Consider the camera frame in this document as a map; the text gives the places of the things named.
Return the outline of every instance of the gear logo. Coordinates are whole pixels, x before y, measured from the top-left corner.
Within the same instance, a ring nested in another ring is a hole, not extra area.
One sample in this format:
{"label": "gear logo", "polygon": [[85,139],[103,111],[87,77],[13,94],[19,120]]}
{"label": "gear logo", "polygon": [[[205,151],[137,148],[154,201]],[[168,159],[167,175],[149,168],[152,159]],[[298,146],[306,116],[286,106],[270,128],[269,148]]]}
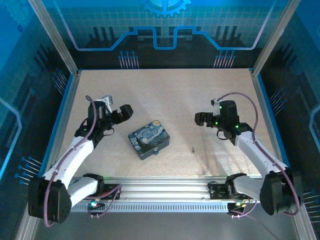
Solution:
{"label": "gear logo", "polygon": [[187,4],[191,4],[190,0],[142,0],[144,9],[148,10],[150,14],[155,14],[157,17],[162,15],[166,18],[174,14],[180,14],[181,10],[186,9]]}
{"label": "gear logo", "polygon": [[0,0],[0,5],[4,6],[11,17],[18,23],[23,24],[29,16],[28,0]]}

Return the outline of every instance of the black plastic cover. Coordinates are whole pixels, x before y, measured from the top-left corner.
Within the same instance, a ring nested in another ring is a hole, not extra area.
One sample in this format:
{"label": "black plastic cover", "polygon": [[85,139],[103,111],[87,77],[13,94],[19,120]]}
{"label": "black plastic cover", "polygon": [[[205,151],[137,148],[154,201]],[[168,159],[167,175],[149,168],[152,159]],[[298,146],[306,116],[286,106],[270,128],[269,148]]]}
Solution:
{"label": "black plastic cover", "polygon": [[94,174],[94,173],[86,173],[85,175],[83,175],[84,177],[88,177],[88,178],[92,178],[98,181],[97,187],[96,187],[96,191],[94,194],[91,194],[89,197],[97,197],[97,196],[101,196],[104,193],[104,189],[105,189],[105,180],[104,177],[98,174]]}
{"label": "black plastic cover", "polygon": [[[293,183],[301,206],[304,202],[302,177],[298,172],[292,171],[289,168],[287,168],[285,172]],[[291,209],[295,210],[296,208],[293,193],[286,182],[286,179],[281,173],[276,173],[274,171],[271,171],[264,178],[260,191],[260,202],[266,213],[271,216],[289,212]]]}
{"label": "black plastic cover", "polygon": [[125,104],[120,107],[121,112],[114,110],[111,114],[112,122],[114,124],[120,124],[124,121],[127,121],[131,118],[132,114],[134,113],[133,109],[129,104]]}
{"label": "black plastic cover", "polygon": [[[28,186],[28,213],[32,217],[44,218],[44,200],[48,180],[33,177]],[[49,221],[63,223],[71,211],[72,203],[65,185],[53,182],[50,188],[47,216]]]}

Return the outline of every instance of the metal frame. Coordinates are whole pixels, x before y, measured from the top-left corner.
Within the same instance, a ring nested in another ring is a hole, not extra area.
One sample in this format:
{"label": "metal frame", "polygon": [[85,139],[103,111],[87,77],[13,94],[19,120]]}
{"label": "metal frame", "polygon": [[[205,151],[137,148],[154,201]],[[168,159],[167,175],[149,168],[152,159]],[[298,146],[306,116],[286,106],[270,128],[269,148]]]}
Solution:
{"label": "metal frame", "polygon": [[[46,166],[46,171],[50,169],[51,163],[54,163],[58,159],[60,154],[60,148],[62,146],[64,132],[67,129],[68,119],[71,113],[72,105],[76,96],[81,72],[78,75],[74,75],[70,85],[69,92],[66,92],[67,98],[62,112],[62,116],[58,125],[58,129],[54,138],[50,156],[48,159],[48,164]],[[35,229],[39,224],[39,219],[29,216],[28,205],[25,207],[24,214],[20,223],[20,227],[16,234],[16,240],[29,240],[32,239]]]}
{"label": "metal frame", "polygon": [[42,26],[44,27],[46,33],[50,37],[52,43],[54,44],[56,50],[60,54],[62,60],[67,66],[68,70],[73,76],[76,76],[78,73],[78,68],[68,51],[64,40],[60,36],[58,29],[56,28],[54,21],[51,19],[50,14],[48,13],[46,7],[41,0],[28,0],[31,7],[33,8],[35,14],[40,20]]}
{"label": "metal frame", "polygon": [[[259,100],[260,108],[262,110],[262,114],[264,117],[264,121],[266,123],[268,133],[271,138],[272,146],[275,149],[276,156],[282,161],[283,161],[283,156],[280,151],[275,130],[272,127],[271,118],[267,110],[266,100],[263,97],[262,89],[258,81],[258,75],[261,69],[263,68],[264,64],[266,63],[268,57],[270,56],[271,52],[273,51],[274,47],[276,46],[279,38],[283,34],[291,17],[295,13],[300,1],[301,0],[288,0],[288,3],[285,6],[280,16],[280,19],[276,28],[270,35],[268,41],[266,42],[264,48],[262,49],[260,55],[258,56],[254,64],[253,71],[251,72],[252,82]],[[301,239],[308,239],[308,240],[317,239],[305,206],[300,208],[299,213],[296,216],[294,216],[293,219],[297,229],[297,233]]]}
{"label": "metal frame", "polygon": [[[88,213],[89,202],[79,202],[71,212]],[[227,213],[226,202],[126,202],[116,201],[103,203],[91,214],[103,213],[108,207],[109,213]]]}
{"label": "metal frame", "polygon": [[284,7],[282,14],[279,18],[279,22],[266,44],[264,45],[259,57],[257,58],[254,66],[253,66],[253,76],[257,77],[260,73],[262,67],[266,63],[269,55],[277,44],[279,38],[283,34],[288,22],[290,21],[292,15],[295,13],[297,6],[299,5],[301,0],[288,0],[288,3]]}
{"label": "metal frame", "polygon": [[[261,179],[259,175],[252,178]],[[130,203],[242,203],[243,200],[211,200],[207,184],[215,181],[224,184],[225,176],[148,176],[148,177],[108,177],[105,184],[121,184],[118,201]],[[70,184],[78,181],[74,177]]]}

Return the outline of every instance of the enclosure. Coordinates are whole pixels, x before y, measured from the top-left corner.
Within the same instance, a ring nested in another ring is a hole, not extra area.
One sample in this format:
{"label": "enclosure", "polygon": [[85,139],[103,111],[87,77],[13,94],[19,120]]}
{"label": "enclosure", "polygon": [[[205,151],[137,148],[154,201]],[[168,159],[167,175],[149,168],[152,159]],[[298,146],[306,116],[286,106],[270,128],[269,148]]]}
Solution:
{"label": "enclosure", "polygon": [[[258,205],[252,216],[280,239],[317,239],[319,9],[315,0],[0,0],[0,239],[271,239],[252,219],[209,209],[227,202],[210,201],[208,182],[261,177],[241,150],[195,124],[229,92],[253,99],[260,141],[302,174],[298,215]],[[28,184],[70,146],[86,95],[132,106],[73,179],[102,175],[122,183],[121,198],[101,219],[82,201],[46,228],[28,214]],[[227,99],[254,124],[247,99]],[[140,160],[128,134],[155,120],[170,144]]]}

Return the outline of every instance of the blue border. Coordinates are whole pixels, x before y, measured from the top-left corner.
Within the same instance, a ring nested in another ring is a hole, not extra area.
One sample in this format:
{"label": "blue border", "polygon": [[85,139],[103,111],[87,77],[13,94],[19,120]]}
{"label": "blue border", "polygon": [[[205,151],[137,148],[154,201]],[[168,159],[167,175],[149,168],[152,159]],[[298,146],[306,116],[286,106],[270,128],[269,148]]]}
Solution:
{"label": "blue border", "polygon": [[65,91],[64,91],[64,95],[63,95],[63,98],[62,98],[62,101],[61,101],[61,104],[60,104],[60,108],[59,108],[58,114],[56,116],[54,125],[53,125],[53,129],[52,129],[52,132],[51,132],[50,140],[49,140],[48,146],[46,147],[46,151],[45,151],[45,154],[44,154],[44,157],[43,157],[43,161],[42,161],[42,164],[41,164],[41,168],[40,168],[40,172],[39,172],[39,175],[38,175],[39,177],[41,177],[46,171],[46,167],[47,167],[47,164],[48,164],[50,152],[51,152],[51,149],[53,147],[54,140],[56,138],[58,126],[60,124],[60,120],[61,120],[61,117],[62,117],[62,112],[63,112],[63,110],[65,108],[65,105],[66,105],[66,101],[67,101],[69,90],[70,90],[70,87],[71,87],[71,84],[72,84],[73,77],[74,76],[72,74],[70,74],[70,77],[69,77],[69,80],[68,80],[68,84],[66,85],[66,88],[65,88]]}
{"label": "blue border", "polygon": [[271,105],[270,105],[270,102],[269,102],[267,91],[266,91],[265,85],[264,85],[264,83],[262,81],[260,73],[258,74],[257,79],[259,81],[259,85],[261,87],[263,98],[264,98],[264,101],[265,101],[265,104],[266,104],[266,109],[267,109],[267,111],[269,113],[269,116],[270,116],[270,119],[271,119],[271,124],[272,124],[272,127],[273,127],[274,132],[275,132],[275,137],[276,137],[278,146],[280,148],[282,160],[288,167],[290,167],[290,163],[289,163],[289,160],[288,160],[288,156],[286,154],[285,146],[284,146],[284,143],[282,142],[282,139],[281,139],[281,136],[280,136],[280,132],[279,132],[279,129],[278,129],[278,125],[276,123],[275,116],[274,116],[274,114],[272,112],[272,108],[271,108]]}

